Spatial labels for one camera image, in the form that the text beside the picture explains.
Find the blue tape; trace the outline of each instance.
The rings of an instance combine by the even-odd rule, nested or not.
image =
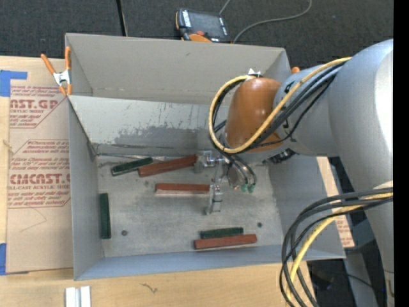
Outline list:
[[[0,276],[6,275],[6,244],[0,244]]]
[[[12,79],[27,79],[27,75],[27,72],[0,70],[0,97],[10,96],[10,83]]]

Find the cardboard sheet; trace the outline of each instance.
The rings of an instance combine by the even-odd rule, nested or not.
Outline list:
[[[63,60],[51,62],[57,72],[64,70]],[[10,96],[6,88],[1,97],[2,115],[9,112],[2,123],[10,124],[1,150],[2,167],[8,168],[8,175],[2,172],[7,185],[1,186],[3,213],[7,208],[6,272],[71,267],[66,98],[40,58],[0,57],[0,70],[8,77],[26,75],[11,76]]]

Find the dark green block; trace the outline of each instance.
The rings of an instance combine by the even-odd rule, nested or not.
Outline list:
[[[139,167],[151,164],[152,162],[153,162],[153,159],[151,157],[140,159],[138,161],[126,162],[124,164],[120,164],[120,165],[112,167],[111,173],[114,177],[116,177],[121,174],[130,173],[131,171],[136,171]]]
[[[111,238],[111,220],[109,219],[109,200],[107,193],[100,194],[101,239]]]
[[[243,228],[218,228],[216,230],[200,231],[200,239],[234,237],[243,233]]]

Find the red wooden block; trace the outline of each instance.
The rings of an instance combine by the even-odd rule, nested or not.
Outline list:
[[[140,177],[148,177],[151,175],[165,173],[167,171],[174,171],[176,169],[190,167],[194,165],[196,159],[197,157],[195,155],[191,155],[188,157],[173,159],[171,161],[163,161],[145,165],[138,169],[138,174]]]
[[[255,234],[235,235],[234,237],[221,237],[212,239],[198,239],[194,241],[194,249],[219,248],[227,246],[239,246],[257,242]]]
[[[155,192],[159,194],[201,194],[209,193],[208,184],[175,184],[175,183],[157,183]]]

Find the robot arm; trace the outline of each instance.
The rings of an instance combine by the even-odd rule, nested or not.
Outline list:
[[[224,132],[212,135],[211,115],[210,134],[219,150],[243,158],[284,152],[340,157],[354,190],[373,189],[393,181],[392,90],[388,40],[281,84],[249,77],[232,98]],[[394,306],[393,203],[366,214],[380,248],[388,305]]]

